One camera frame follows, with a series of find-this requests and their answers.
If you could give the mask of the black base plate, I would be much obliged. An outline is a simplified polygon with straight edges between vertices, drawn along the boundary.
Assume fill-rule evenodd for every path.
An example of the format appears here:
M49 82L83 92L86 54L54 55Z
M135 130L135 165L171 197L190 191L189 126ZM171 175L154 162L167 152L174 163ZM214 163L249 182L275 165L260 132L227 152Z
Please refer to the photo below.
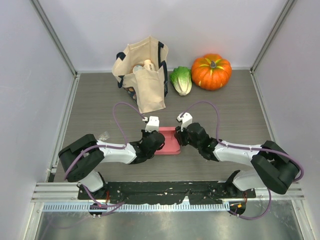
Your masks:
M91 194L103 203L174 205L188 197L191 205L221 204L223 199L255 198L253 189L240 191L219 181L113 181Z

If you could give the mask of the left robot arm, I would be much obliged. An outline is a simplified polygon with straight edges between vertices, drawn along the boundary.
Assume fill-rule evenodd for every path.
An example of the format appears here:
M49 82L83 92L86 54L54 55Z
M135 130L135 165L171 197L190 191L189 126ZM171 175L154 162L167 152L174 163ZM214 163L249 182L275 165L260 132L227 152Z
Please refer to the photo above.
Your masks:
M164 145L165 137L156 130L143 130L140 140L127 145L102 142L93 134L86 134L60 150L58 157L65 172L64 179L70 183L80 183L84 192L89 191L89 197L100 200L106 195L107 184L95 170L99 164L141 164L153 158Z

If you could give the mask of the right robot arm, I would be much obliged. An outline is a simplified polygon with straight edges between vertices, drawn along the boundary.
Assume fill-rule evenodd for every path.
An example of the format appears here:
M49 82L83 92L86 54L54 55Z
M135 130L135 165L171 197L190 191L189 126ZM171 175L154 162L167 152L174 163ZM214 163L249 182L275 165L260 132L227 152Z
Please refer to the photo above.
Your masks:
M248 171L236 170L229 177L225 190L233 198L245 190L263 187L284 195L301 171L298 164L270 140L262 145L233 144L210 137L198 122L177 126L174 136L180 146L194 147L206 160L251 167Z

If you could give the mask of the small clear plastic wrapper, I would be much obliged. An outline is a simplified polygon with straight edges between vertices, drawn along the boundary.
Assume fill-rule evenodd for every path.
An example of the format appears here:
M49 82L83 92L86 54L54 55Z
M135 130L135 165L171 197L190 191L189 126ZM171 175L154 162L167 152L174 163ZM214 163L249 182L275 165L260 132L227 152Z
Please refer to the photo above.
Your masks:
M106 142L110 138L110 135L107 131L104 131L102 134L99 135L98 140L102 142Z

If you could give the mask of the beige bottle in bag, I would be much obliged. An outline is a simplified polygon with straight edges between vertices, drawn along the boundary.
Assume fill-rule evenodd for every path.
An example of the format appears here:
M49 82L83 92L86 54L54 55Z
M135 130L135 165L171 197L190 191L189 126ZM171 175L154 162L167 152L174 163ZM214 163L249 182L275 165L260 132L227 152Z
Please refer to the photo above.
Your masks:
M157 70L155 65L153 64L153 62L150 59L146 59L143 62L143 68L148 71L156 71Z

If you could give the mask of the white round container in bag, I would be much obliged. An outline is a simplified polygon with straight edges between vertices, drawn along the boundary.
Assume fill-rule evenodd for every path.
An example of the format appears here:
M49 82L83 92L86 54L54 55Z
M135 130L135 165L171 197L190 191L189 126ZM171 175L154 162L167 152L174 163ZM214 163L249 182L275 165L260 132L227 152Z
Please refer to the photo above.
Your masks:
M138 71L141 71L141 70L144 70L144 67L140 64L137 64L135 65L133 68L132 68L132 72L135 74L136 72Z

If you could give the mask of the pink paper box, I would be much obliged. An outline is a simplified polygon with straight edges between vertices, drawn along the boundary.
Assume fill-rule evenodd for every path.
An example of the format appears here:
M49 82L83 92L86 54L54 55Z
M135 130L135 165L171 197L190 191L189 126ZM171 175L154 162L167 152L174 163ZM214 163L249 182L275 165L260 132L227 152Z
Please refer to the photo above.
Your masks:
M175 127L160 127L159 132L164 136L164 146L157 150L155 155L178 155L181 152L181 147L175 138Z

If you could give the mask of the orange pumpkin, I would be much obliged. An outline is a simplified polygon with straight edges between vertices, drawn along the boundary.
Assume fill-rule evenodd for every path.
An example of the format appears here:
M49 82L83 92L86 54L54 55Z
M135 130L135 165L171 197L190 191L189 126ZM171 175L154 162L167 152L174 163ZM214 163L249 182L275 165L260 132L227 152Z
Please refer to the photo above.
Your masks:
M209 53L197 58L191 67L191 79L198 87L215 91L224 87L232 76L228 60L219 54Z

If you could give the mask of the green lettuce toy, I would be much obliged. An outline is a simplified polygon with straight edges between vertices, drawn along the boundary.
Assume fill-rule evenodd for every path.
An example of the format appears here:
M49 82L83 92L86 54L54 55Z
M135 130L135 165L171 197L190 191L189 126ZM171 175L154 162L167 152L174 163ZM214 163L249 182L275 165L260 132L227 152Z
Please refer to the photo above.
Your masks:
M185 66L174 68L169 75L170 82L180 96L186 96L192 89L191 70Z

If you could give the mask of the beige canvas tote bag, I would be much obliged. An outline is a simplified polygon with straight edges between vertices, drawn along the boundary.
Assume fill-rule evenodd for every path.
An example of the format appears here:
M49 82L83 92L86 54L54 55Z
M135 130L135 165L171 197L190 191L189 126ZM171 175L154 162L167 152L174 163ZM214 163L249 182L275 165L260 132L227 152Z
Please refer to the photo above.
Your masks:
M125 89L136 102L139 112L150 113L166 107L168 94L167 55L169 48L152 36L140 42L129 44L116 55L112 74L117 87ZM136 65L144 66L145 60L151 60L156 71L146 69L133 73Z

